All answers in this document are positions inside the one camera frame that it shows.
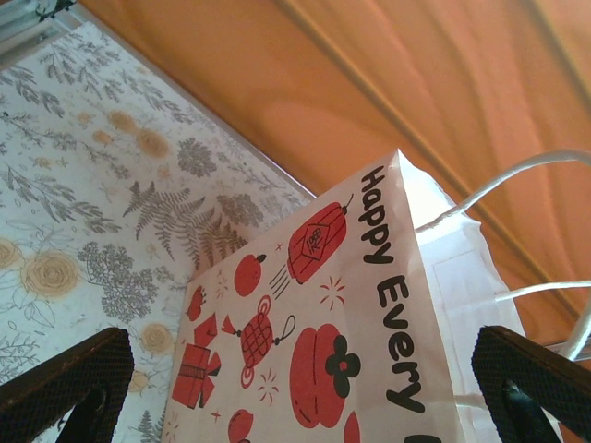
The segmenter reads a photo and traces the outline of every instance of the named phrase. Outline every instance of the red cartoon illustration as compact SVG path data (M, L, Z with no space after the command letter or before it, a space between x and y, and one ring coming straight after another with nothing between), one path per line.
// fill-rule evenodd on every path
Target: red cartoon illustration
M285 291L292 279L304 284L336 251L347 234L345 206L334 202L313 215L289 240L287 264L272 278L270 285L275 299Z
M234 276L234 287L238 295L248 297L257 289L262 274L260 264L265 261L265 258L267 256L264 254L257 257L250 254L240 260Z
M194 329L195 344L185 346L172 397L191 409L198 402L199 408L205 406L213 393L211 377L218 375L222 363L218 353L211 354L206 346L217 334L214 314Z
M355 413L351 413L344 424L344 443L360 443L361 432L359 431L359 422Z
M247 439L248 433L252 428L252 422L254 421L254 415L246 409L240 409L236 411L230 419L228 425L228 438L230 443L250 443Z
M271 298L264 295L259 301L257 315L250 319L243 330L236 330L229 317L226 317L223 321L222 331L235 334L240 338L245 363L240 382L244 389L250 386L255 377L254 367L267 355L273 345L277 346L281 341L289 337L296 327L296 318L289 316L285 321L282 336L274 339L269 311L271 311Z
M201 306L205 303L205 293L203 287L200 286L195 290L191 297L191 303L188 306L187 315L188 319L195 321L201 315Z
M347 353L347 340L333 325L304 329L289 371L295 419L307 428L335 427L349 395L349 378L360 369L359 357Z

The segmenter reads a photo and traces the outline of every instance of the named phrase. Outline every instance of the red gift box illustration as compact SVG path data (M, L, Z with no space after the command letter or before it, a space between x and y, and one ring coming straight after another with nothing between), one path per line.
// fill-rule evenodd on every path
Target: red gift box illustration
M277 346L289 337L296 327L296 318L289 316L285 321L282 336L274 339L269 311L271 311L271 298L264 295L259 301L257 315L250 319L243 330L236 330L229 317L223 321L222 331L235 334L240 338L240 348L245 363L240 382L244 389L250 386L255 377L254 367L267 355L273 345Z
M302 224L289 240L287 263L272 278L270 285L275 299L295 279L304 284L339 248L347 234L345 206L334 202L318 211Z
M333 325L304 329L295 343L289 391L295 419L306 428L335 427L349 395L349 378L361 369L347 340Z
M217 335L215 315L212 315L194 329L195 344L187 344L178 370L173 399L195 409L207 403L213 393L211 377L218 375L222 362L218 353L211 353L208 346Z

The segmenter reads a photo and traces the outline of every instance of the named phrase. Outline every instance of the black flower illustration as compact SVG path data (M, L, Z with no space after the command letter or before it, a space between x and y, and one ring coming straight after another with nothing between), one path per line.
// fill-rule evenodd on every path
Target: black flower illustration
M326 372L334 377L336 395L346 399L351 388L349 378L357 377L361 361L355 353L347 353L347 339L342 335L334 339L334 354L326 359Z

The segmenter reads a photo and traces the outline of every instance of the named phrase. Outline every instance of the fern leaf pattern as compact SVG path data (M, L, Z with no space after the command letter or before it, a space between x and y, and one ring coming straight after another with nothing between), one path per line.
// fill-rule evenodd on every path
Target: fern leaf pattern
M222 213L215 215L214 208L198 213L205 198L191 199L188 188L178 192L160 192L156 190L154 182L151 182L145 190L141 190L139 182L135 182L129 191L131 191L131 199L123 216L126 217L135 211L139 212L136 238L139 239L141 233L151 226L156 238L171 259L175 259L174 239L193 259L196 269L201 265L201 254L208 259L210 265L213 265L216 257L226 258L247 243L229 221L224 222ZM250 200L250 196L247 198L244 196L247 195L238 196L238 203L232 199L222 199L223 202L234 202L232 206L234 210L236 207L242 208L239 206L240 202L247 203L242 212L233 215L234 219L229 217L231 221L240 221L245 218L245 214L249 216L248 214L253 211L255 211L255 217L260 214L262 220L262 214L260 211L256 212L258 209Z

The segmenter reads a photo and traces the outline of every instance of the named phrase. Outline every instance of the red lantern illustration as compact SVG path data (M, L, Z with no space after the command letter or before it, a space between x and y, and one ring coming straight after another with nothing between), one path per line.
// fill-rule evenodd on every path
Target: red lantern illustration
M289 316L285 321L282 336L274 339L269 311L271 311L271 298L264 295L259 301L257 315L250 319L243 330L236 330L229 317L223 321L222 331L235 334L240 338L240 347L245 363L240 382L244 389L250 386L255 377L254 367L267 355L273 345L277 346L289 337L296 327L296 318Z
M347 234L347 207L334 202L310 217L289 240L287 263L272 278L275 299L292 279L304 284L339 248Z
M195 328L195 344L185 346L172 397L191 409L195 409L198 402L199 408L205 406L213 393L210 377L218 375L222 363L218 353L211 354L206 346L217 333L215 315L212 315Z

